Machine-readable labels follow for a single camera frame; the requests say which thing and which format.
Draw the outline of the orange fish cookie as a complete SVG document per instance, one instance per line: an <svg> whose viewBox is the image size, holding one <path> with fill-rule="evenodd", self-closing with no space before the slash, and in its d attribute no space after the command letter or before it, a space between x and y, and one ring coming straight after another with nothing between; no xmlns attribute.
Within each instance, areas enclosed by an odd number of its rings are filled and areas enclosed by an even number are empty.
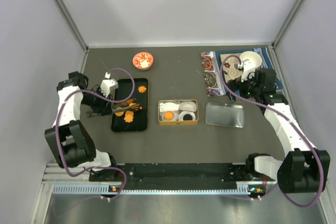
<svg viewBox="0 0 336 224"><path fill-rule="evenodd" d="M142 110L142 107L138 103L130 103L129 104L129 110L130 111L138 111L138 110Z"/></svg>

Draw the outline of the orange figure cookie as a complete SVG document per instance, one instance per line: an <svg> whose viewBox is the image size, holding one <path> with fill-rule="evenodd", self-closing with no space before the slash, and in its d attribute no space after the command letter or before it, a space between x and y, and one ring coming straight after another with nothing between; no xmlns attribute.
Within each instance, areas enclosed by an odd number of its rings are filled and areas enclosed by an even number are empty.
<svg viewBox="0 0 336 224"><path fill-rule="evenodd" d="M126 111L124 115L124 121L127 123L131 123L134 120L134 112Z"/></svg>

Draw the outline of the silver tin lid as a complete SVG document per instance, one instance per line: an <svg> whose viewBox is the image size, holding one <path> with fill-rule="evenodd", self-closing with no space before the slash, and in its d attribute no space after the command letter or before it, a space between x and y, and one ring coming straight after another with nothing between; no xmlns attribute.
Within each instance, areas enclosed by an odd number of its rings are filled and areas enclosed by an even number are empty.
<svg viewBox="0 0 336 224"><path fill-rule="evenodd" d="M236 104L209 102L206 105L205 123L216 126L244 128L244 107Z"/></svg>

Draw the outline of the orange star flower cookie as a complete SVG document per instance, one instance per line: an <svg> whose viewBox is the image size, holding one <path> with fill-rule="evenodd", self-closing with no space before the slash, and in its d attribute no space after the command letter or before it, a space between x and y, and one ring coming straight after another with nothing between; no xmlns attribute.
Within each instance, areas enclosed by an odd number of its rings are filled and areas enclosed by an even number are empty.
<svg viewBox="0 0 336 224"><path fill-rule="evenodd" d="M164 121L176 121L176 113L174 111L167 111L163 114Z"/></svg>

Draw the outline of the black round cookie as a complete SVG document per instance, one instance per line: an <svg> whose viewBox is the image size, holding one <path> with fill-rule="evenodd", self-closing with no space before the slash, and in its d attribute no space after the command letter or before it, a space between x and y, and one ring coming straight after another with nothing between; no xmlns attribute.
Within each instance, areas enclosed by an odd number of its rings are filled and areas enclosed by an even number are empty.
<svg viewBox="0 0 336 224"><path fill-rule="evenodd" d="M187 113L187 114L183 115L182 119L183 119L183 121L192 121L193 116L190 113Z"/></svg>

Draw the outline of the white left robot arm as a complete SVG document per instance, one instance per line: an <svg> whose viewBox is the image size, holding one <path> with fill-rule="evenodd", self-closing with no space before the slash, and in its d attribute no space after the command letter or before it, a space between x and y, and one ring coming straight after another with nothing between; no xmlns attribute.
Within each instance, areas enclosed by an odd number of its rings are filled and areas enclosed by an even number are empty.
<svg viewBox="0 0 336 224"><path fill-rule="evenodd" d="M83 172L101 171L107 180L117 178L120 169L111 154L96 149L94 141L80 121L82 105L90 107L94 115L112 115L119 112L135 112L141 109L132 95L122 100L113 100L112 92L119 85L105 74L96 89L88 89L89 79L83 73L71 72L68 79L57 85L58 112L51 128L44 136L60 168L71 177L79 176L71 168L81 167Z"/></svg>

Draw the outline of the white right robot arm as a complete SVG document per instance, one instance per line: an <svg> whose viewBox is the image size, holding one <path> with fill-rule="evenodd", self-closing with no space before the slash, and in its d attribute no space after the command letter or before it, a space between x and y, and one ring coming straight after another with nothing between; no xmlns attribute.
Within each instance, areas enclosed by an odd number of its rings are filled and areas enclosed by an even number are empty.
<svg viewBox="0 0 336 224"><path fill-rule="evenodd" d="M276 72L262 68L227 84L231 101L240 98L254 103L271 124L281 142L285 158L276 160L268 154L251 154L245 174L252 180L263 174L276 180L285 194L321 193L325 189L330 155L318 150L303 134L293 118L287 99L277 93Z"/></svg>

